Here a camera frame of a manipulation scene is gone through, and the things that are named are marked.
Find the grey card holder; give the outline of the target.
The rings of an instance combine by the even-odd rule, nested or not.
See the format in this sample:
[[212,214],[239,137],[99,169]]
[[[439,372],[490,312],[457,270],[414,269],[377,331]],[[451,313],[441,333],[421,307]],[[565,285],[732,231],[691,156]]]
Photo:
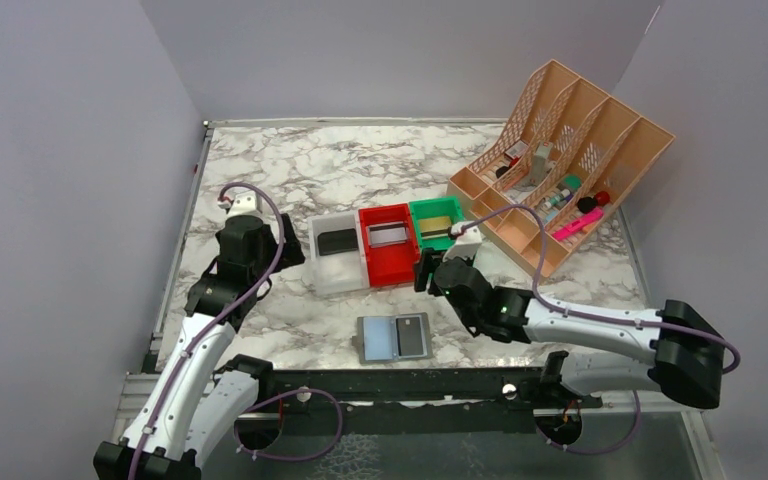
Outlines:
[[[396,320],[400,317],[421,317],[424,329],[426,354],[402,358],[398,353]],[[353,339],[359,362],[362,365],[387,364],[401,361],[424,360],[433,357],[431,328],[426,313],[410,313],[392,316],[362,316],[356,321],[357,334]]]

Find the green plastic bin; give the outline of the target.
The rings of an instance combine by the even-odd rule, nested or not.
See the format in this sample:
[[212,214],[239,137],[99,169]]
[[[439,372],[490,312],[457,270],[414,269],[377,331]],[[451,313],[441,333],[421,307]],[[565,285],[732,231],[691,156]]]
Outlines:
[[420,252],[445,252],[454,245],[449,230],[465,220],[457,197],[447,196],[408,203]]

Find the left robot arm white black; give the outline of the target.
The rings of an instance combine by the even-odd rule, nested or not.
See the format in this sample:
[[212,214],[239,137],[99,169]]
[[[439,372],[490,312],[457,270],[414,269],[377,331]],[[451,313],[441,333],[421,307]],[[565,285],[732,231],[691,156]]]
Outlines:
[[135,421],[93,458],[101,479],[199,479],[206,434],[188,442],[201,397],[219,357],[261,299],[270,276],[305,261],[290,217],[275,226],[257,214],[229,214],[219,253],[190,287],[178,341]]

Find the white plastic bin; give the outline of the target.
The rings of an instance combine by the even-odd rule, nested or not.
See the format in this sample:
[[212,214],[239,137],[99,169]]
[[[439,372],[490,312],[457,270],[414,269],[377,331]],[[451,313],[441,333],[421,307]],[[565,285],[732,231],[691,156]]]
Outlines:
[[[317,256],[316,235],[320,232],[344,228],[354,228],[357,231],[359,252],[325,257]],[[359,216],[356,210],[310,217],[308,219],[308,236],[312,280],[319,296],[364,290],[370,287]]]

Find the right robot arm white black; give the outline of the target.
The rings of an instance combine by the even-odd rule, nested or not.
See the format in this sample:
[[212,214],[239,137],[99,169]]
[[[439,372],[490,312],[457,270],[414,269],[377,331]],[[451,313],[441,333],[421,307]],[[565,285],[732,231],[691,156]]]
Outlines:
[[620,311],[549,300],[494,286],[471,261],[446,260],[432,250],[421,254],[413,273],[415,291],[445,298],[474,337],[589,348],[581,357],[553,354],[547,361],[546,382],[573,396],[644,390],[697,409],[720,404],[725,340],[685,302]]

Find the red plastic bin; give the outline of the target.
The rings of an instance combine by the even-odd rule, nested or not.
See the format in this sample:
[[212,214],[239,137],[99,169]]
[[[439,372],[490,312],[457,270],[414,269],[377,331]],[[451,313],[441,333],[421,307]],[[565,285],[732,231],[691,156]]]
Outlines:
[[370,286],[413,282],[419,248],[409,206],[361,208],[358,215]]

